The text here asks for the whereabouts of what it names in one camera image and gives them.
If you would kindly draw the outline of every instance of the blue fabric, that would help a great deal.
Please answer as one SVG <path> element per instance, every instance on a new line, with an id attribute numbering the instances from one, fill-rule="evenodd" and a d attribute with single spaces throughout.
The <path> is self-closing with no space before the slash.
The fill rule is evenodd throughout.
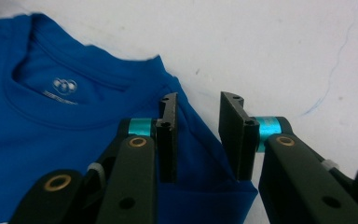
<path id="1" fill-rule="evenodd" d="M 83 46 L 47 16 L 0 20 L 0 222 L 56 169 L 83 174 L 123 118 L 157 118 L 178 92 L 178 182 L 158 183 L 158 223 L 242 223 L 257 194 L 159 57 L 123 61 Z"/>

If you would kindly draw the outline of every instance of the white surface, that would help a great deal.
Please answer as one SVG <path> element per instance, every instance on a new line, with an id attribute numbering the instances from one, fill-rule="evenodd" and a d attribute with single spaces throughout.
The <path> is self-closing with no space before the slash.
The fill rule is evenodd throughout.
<path id="1" fill-rule="evenodd" d="M 248 114 L 287 117 L 297 136 L 354 177 L 358 1 L 0 0 L 0 17 L 35 11 L 120 58 L 160 54 L 215 133 L 219 92 L 237 93 Z M 259 197 L 246 223 L 269 223 Z"/>

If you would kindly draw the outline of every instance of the teal band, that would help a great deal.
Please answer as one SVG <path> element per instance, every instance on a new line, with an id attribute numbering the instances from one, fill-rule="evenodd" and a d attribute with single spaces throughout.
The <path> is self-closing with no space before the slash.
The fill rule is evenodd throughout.
<path id="1" fill-rule="evenodd" d="M 152 119 L 131 119 L 129 134 L 151 137 Z"/>
<path id="2" fill-rule="evenodd" d="M 260 123 L 260 144 L 257 152 L 264 152 L 266 150 L 264 143 L 266 140 L 275 133 L 281 133 L 281 124 L 275 117 L 256 117 Z"/>

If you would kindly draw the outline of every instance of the white logo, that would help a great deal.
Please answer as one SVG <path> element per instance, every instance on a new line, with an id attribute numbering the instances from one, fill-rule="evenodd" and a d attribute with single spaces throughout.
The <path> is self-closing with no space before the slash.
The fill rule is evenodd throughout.
<path id="1" fill-rule="evenodd" d="M 69 95 L 77 89 L 77 84 L 72 79 L 55 78 L 53 81 L 54 89 L 61 95 Z"/>

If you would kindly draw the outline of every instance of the brass screw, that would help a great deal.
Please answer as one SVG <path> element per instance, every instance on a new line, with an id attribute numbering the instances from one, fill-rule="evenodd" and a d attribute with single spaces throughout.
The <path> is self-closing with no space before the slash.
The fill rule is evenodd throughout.
<path id="1" fill-rule="evenodd" d="M 284 137 L 284 136 L 280 136 L 277 137 L 277 141 L 287 147 L 292 147 L 295 145 L 295 141 L 293 141 L 293 139 L 289 138 L 289 137 Z"/>
<path id="2" fill-rule="evenodd" d="M 72 177 L 69 175 L 55 175 L 45 184 L 45 190 L 54 192 L 66 188 L 71 183 Z"/>
<path id="3" fill-rule="evenodd" d="M 146 145 L 146 139 L 142 138 L 142 137 L 136 137 L 136 138 L 132 138 L 130 140 L 130 146 L 131 147 L 142 147 L 144 145 Z"/>

